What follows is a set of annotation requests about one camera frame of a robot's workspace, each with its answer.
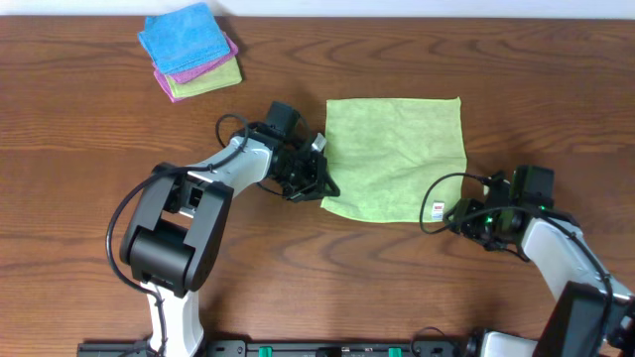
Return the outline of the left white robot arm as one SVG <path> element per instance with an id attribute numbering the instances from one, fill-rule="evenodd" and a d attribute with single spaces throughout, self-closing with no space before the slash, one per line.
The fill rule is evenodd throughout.
<path id="1" fill-rule="evenodd" d="M 193 356 L 203 340 L 198 292 L 217 259 L 235 196 L 273 179 L 284 199 L 311 201 L 337 196 L 326 170 L 326 139 L 299 139 L 271 127 L 243 129 L 212 157 L 186 167 L 156 166 L 136 186 L 139 199 L 110 264 L 130 267 L 127 284 L 151 306 L 150 356 Z"/>

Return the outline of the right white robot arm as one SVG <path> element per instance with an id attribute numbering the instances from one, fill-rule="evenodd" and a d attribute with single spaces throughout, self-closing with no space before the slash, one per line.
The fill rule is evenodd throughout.
<path id="1" fill-rule="evenodd" d="M 444 214 L 445 229 L 534 264 L 557 302 L 539 339 L 483 330 L 469 338 L 468 356 L 596 356 L 604 344 L 634 353 L 634 294 L 591 252 L 579 223 L 555 209 L 554 180 L 536 166 L 481 177 L 484 200 L 462 198 Z"/>

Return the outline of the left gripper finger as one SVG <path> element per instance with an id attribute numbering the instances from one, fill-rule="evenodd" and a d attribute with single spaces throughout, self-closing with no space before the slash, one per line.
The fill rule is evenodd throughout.
<path id="1" fill-rule="evenodd" d="M 322 189 L 318 184 L 311 184 L 299 190 L 291 192 L 289 195 L 286 196 L 286 199 L 293 203 L 312 201 L 321 199 L 321 192 Z"/>
<path id="2" fill-rule="evenodd" d="M 323 197 L 339 197 L 340 188 L 333 180 L 332 176 L 328 172 L 327 159 L 323 158 L 321 161 L 320 174 L 322 180 L 321 194 Z"/>

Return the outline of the light green microfiber cloth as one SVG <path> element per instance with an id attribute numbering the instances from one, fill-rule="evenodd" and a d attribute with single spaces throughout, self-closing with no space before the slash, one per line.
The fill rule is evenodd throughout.
<path id="1" fill-rule="evenodd" d="M 460 198 L 467 157 L 454 99 L 355 98 L 326 103 L 324 154 L 339 197 L 321 208 L 370 223 L 430 222 Z"/>

